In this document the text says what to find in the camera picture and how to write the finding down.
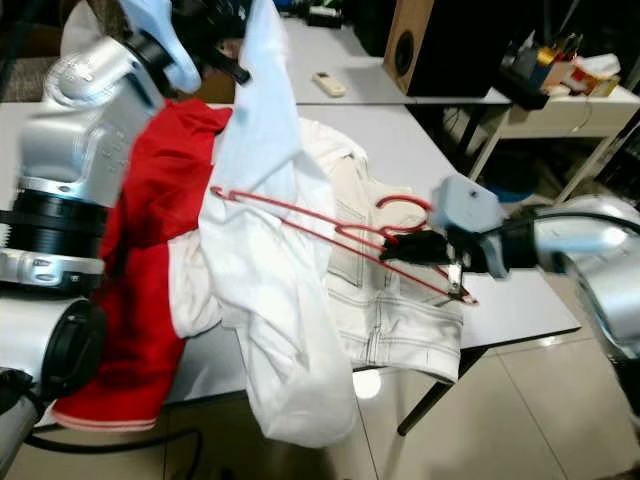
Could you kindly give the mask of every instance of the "table leg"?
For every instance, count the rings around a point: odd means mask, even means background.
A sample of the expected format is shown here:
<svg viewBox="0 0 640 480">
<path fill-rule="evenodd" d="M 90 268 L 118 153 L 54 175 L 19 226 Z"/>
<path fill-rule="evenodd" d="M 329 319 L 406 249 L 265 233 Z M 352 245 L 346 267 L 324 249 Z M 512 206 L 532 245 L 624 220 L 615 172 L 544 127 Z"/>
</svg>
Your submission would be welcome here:
<svg viewBox="0 0 640 480">
<path fill-rule="evenodd" d="M 468 348 L 460 352 L 460 378 L 486 353 L 488 349 L 485 347 Z M 398 425 L 398 435 L 404 437 L 409 431 L 422 420 L 433 406 L 447 393 L 453 385 L 436 383 L 422 397 L 422 400 L 411 410 L 409 415 Z"/>
<path fill-rule="evenodd" d="M 560 192 L 560 195 L 555 200 L 555 204 L 564 202 L 571 192 L 575 190 L 578 184 L 582 181 L 582 179 L 591 171 L 591 169 L 598 162 L 602 154 L 609 148 L 609 145 L 615 140 L 615 136 L 607 137 L 602 139 L 602 141 L 598 144 L 593 153 L 587 158 L 587 160 L 582 164 L 582 166 L 578 169 L 575 175 L 569 180 L 567 186 L 564 187 L 564 190 Z"/>
<path fill-rule="evenodd" d="M 471 110 L 471 116 L 469 117 L 469 122 L 464 129 L 464 133 L 462 134 L 462 138 L 460 139 L 460 143 L 458 144 L 458 148 L 456 153 L 458 155 L 466 154 L 467 148 L 469 148 L 469 144 L 471 143 L 471 139 L 473 138 L 473 134 L 476 133 L 478 129 L 478 125 L 482 121 L 482 117 L 487 113 L 487 105 L 480 104 L 475 106 Z"/>
<path fill-rule="evenodd" d="M 484 166 L 487 164 L 487 161 L 491 156 L 491 152 L 493 152 L 493 149 L 498 143 L 498 140 L 500 140 L 502 125 L 507 121 L 507 118 L 509 116 L 509 110 L 510 109 L 507 109 L 507 111 L 502 114 L 502 118 L 500 119 L 498 128 L 496 129 L 495 132 L 493 132 L 493 135 L 491 135 L 489 139 L 485 142 L 484 146 L 482 147 L 482 150 L 480 150 L 480 155 L 478 155 L 478 159 L 476 160 L 476 163 L 473 164 L 473 167 L 471 168 L 471 172 L 469 173 L 469 178 L 471 180 L 474 180 L 474 181 L 477 180 L 478 177 L 480 176 L 480 172 L 482 171 Z"/>
</svg>

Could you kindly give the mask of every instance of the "wooden speaker cabinet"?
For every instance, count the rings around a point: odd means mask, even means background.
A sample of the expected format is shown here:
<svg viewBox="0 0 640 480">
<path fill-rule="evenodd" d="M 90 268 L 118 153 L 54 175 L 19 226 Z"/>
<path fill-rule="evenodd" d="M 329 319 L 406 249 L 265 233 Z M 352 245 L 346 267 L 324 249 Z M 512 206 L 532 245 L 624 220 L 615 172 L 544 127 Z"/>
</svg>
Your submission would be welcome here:
<svg viewBox="0 0 640 480">
<path fill-rule="evenodd" d="M 398 0 L 385 70 L 407 95 L 484 97 L 511 39 L 517 4 Z"/>
</svg>

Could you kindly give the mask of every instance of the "black cable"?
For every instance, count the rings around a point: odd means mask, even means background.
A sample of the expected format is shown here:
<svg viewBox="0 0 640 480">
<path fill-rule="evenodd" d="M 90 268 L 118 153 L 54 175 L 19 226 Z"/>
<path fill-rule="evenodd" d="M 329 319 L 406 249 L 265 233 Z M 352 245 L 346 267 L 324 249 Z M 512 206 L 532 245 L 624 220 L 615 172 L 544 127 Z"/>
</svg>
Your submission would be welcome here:
<svg viewBox="0 0 640 480">
<path fill-rule="evenodd" d="M 50 452 L 69 453 L 75 455 L 104 455 L 109 453 L 130 452 L 149 447 L 156 447 L 190 435 L 195 435 L 196 446 L 194 449 L 191 466 L 189 467 L 189 471 L 187 472 L 186 480 L 193 480 L 195 478 L 198 464 L 200 463 L 202 447 L 204 445 L 202 432 L 197 428 L 180 430 L 179 432 L 171 433 L 159 438 L 142 440 L 140 442 L 121 443 L 117 445 L 74 445 L 70 443 L 61 443 L 55 442 L 53 440 L 47 440 L 45 438 L 36 437 L 33 434 L 30 434 L 25 439 L 24 443 L 31 447 L 39 448 L 41 450 L 48 450 Z"/>
<path fill-rule="evenodd" d="M 22 10 L 22 16 L 11 32 L 7 41 L 7 47 L 2 55 L 2 67 L 0 68 L 0 102 L 4 98 L 9 85 L 9 77 L 16 63 L 16 58 L 24 44 L 24 39 L 31 29 L 31 24 L 44 4 L 44 0 L 31 0 Z"/>
<path fill-rule="evenodd" d="M 533 222 L 539 220 L 545 220 L 550 218 L 558 218 L 558 217 L 573 217 L 573 218 L 593 218 L 595 220 L 601 220 L 603 222 L 608 222 L 614 224 L 621 228 L 626 228 L 634 232 L 636 235 L 640 235 L 640 225 L 630 220 L 625 220 L 624 218 L 613 217 L 611 215 L 605 215 L 603 213 L 593 213 L 593 212 L 549 212 L 549 213 L 541 213 L 539 215 L 534 215 L 527 218 L 522 218 L 519 220 L 511 220 L 508 221 L 499 227 L 495 227 L 489 229 L 485 232 L 478 233 L 479 236 L 492 235 L 494 233 L 503 232 L 505 230 L 511 230 L 514 228 L 520 228 L 525 225 L 529 225 Z"/>
<path fill-rule="evenodd" d="M 585 117 L 585 119 L 580 123 L 580 125 L 576 125 L 575 127 L 573 127 L 569 133 L 567 135 L 565 135 L 562 138 L 566 138 L 569 135 L 572 135 L 576 132 L 579 132 L 580 130 L 582 130 L 582 128 L 589 123 L 589 120 L 591 120 L 591 115 L 593 114 L 593 105 L 591 105 L 591 101 L 589 100 L 588 96 L 585 96 L 585 108 L 588 110 L 588 113 Z"/>
</svg>

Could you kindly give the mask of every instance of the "red garment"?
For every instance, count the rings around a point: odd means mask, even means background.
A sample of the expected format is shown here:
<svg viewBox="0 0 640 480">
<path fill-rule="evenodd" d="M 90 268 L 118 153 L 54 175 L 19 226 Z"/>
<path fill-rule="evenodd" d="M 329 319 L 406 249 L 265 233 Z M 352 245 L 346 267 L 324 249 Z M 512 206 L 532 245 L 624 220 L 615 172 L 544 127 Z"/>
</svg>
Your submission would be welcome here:
<svg viewBox="0 0 640 480">
<path fill-rule="evenodd" d="M 102 244 L 108 280 L 93 299 L 107 314 L 105 353 L 98 376 L 54 405 L 61 424 L 155 424 L 185 344 L 172 324 L 167 241 L 198 228 L 214 137 L 230 116 L 200 100 L 168 103 L 137 138 Z"/>
</svg>

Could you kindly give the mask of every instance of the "white cloth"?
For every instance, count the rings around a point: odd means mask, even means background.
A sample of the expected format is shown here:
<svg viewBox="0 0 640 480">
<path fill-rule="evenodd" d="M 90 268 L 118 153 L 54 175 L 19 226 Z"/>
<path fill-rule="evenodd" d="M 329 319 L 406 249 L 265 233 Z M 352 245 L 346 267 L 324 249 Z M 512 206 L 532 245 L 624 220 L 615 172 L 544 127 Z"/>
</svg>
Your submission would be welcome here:
<svg viewBox="0 0 640 480">
<path fill-rule="evenodd" d="M 302 147 L 271 0 L 255 0 L 211 185 L 253 191 L 334 215 L 331 186 Z M 341 440 L 356 419 L 351 365 L 329 318 L 323 279 L 331 246 L 286 227 L 265 205 L 206 194 L 199 226 L 224 327 L 238 334 L 247 393 L 265 436 L 307 447 Z M 275 212 L 331 235 L 322 222 Z"/>
<path fill-rule="evenodd" d="M 100 23 L 86 0 L 73 7 L 62 30 L 60 56 L 86 50 L 102 38 Z"/>
<path fill-rule="evenodd" d="M 193 337 L 222 320 L 220 302 L 212 294 L 200 231 L 172 238 L 168 247 L 169 306 L 173 328 L 180 338 Z"/>
<path fill-rule="evenodd" d="M 300 122 L 306 150 L 333 185 L 338 219 L 378 228 L 415 225 L 424 218 L 420 208 L 408 203 L 377 209 L 382 197 L 411 190 L 372 179 L 365 151 L 343 134 L 318 122 Z M 381 243 L 375 235 L 366 238 Z M 446 290 L 446 280 L 432 269 L 397 266 Z M 329 272 L 331 318 L 354 365 L 412 368 L 448 383 L 458 379 L 462 316 L 457 304 L 339 247 L 333 249 Z"/>
</svg>

